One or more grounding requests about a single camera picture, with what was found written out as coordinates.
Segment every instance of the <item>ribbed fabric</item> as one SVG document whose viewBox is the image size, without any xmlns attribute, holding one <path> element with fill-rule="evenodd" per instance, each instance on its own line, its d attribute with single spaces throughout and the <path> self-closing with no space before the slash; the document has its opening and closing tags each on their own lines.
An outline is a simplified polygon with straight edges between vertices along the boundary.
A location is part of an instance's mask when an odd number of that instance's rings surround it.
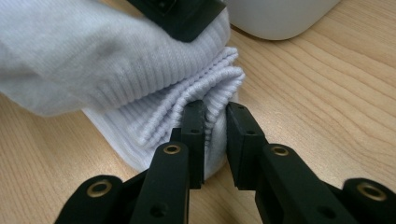
<svg viewBox="0 0 396 224">
<path fill-rule="evenodd" d="M 83 108 L 135 169 L 179 124 L 183 106 L 206 106 L 206 171 L 224 155 L 224 106 L 243 72 L 224 10 L 191 43 L 156 24 L 94 0 L 5 0 L 0 3 L 0 92 L 52 116 Z M 211 141 L 213 136 L 219 141 Z"/>
</svg>

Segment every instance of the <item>brass screw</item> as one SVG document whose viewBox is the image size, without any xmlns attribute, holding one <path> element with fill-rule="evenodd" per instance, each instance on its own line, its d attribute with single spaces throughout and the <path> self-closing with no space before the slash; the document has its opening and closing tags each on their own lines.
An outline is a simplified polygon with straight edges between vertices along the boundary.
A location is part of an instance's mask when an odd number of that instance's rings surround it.
<svg viewBox="0 0 396 224">
<path fill-rule="evenodd" d="M 357 189 L 362 195 L 374 201 L 383 202 L 387 199 L 387 194 L 384 191 L 367 182 L 359 183 Z"/>
<path fill-rule="evenodd" d="M 271 150 L 277 155 L 277 156 L 288 156 L 289 152 L 287 149 L 283 147 L 273 147 Z"/>
<path fill-rule="evenodd" d="M 99 180 L 87 189 L 87 194 L 88 196 L 92 198 L 99 198 L 107 194 L 111 190 L 111 183 L 104 179 L 104 180 Z"/>
<path fill-rule="evenodd" d="M 180 146 L 177 145 L 170 145 L 163 149 L 166 154 L 177 154 L 181 150 Z"/>
</svg>

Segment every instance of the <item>black plastic part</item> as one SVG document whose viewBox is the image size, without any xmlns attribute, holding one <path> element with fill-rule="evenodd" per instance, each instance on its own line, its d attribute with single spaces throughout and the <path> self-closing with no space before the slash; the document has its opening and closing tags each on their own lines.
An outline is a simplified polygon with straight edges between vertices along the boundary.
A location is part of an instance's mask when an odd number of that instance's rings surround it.
<svg viewBox="0 0 396 224">
<path fill-rule="evenodd" d="M 189 148 L 190 189 L 204 184 L 205 109 L 204 102 L 194 101 L 184 107 L 181 142 Z"/>
<path fill-rule="evenodd" d="M 220 0 L 127 0 L 174 39 L 191 42 L 225 8 Z"/>
<path fill-rule="evenodd" d="M 341 195 L 359 223 L 396 223 L 396 195 L 387 187 L 365 178 L 348 179 Z"/>
<path fill-rule="evenodd" d="M 358 223 L 290 147 L 262 149 L 256 204 L 268 223 Z"/>
<path fill-rule="evenodd" d="M 100 195 L 98 192 L 105 192 L 106 188 L 109 188 L 106 194 L 97 196 Z M 115 214 L 118 212 L 117 207 L 121 191 L 122 181 L 119 178 L 111 175 L 93 177 L 78 187 L 64 205 L 55 223 L 114 222 Z"/>
<path fill-rule="evenodd" d="M 148 170 L 134 176 L 123 183 L 122 193 L 120 194 L 116 217 L 118 223 L 128 223 L 134 213 L 137 198 L 146 179 Z"/>
<path fill-rule="evenodd" d="M 189 150 L 179 142 L 160 145 L 148 169 L 130 223 L 188 223 Z"/>
<path fill-rule="evenodd" d="M 268 144 L 264 132 L 248 109 L 229 103 L 227 113 L 227 158 L 238 189 L 255 190 L 259 179 L 258 158 Z"/>
</svg>

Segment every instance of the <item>screw hole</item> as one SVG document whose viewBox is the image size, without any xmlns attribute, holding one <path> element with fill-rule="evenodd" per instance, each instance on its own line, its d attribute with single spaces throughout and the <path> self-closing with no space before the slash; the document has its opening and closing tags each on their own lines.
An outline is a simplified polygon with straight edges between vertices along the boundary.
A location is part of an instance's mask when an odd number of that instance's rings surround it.
<svg viewBox="0 0 396 224">
<path fill-rule="evenodd" d="M 319 206 L 318 212 L 328 219 L 334 219 L 336 217 L 334 211 L 330 207 Z"/>
<path fill-rule="evenodd" d="M 166 213 L 168 212 L 169 207 L 166 203 L 156 203 L 154 204 L 151 209 L 149 210 L 149 213 L 153 217 L 164 217 L 166 216 Z"/>
</svg>

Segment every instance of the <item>wood grain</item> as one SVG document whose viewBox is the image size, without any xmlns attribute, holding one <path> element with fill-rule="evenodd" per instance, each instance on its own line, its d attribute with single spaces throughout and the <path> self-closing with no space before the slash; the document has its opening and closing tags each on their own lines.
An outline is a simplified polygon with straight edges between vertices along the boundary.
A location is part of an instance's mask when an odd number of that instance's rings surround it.
<svg viewBox="0 0 396 224">
<path fill-rule="evenodd" d="M 392 0 L 342 1 L 285 41 L 233 30 L 247 75 L 240 102 L 326 182 L 361 176 L 395 191 L 395 36 Z M 40 118 L 1 95 L 0 137 L 0 223 L 51 223 L 84 180 L 136 174 L 81 112 Z M 253 197 L 225 166 L 191 191 L 190 223 L 261 223 Z"/>
</svg>

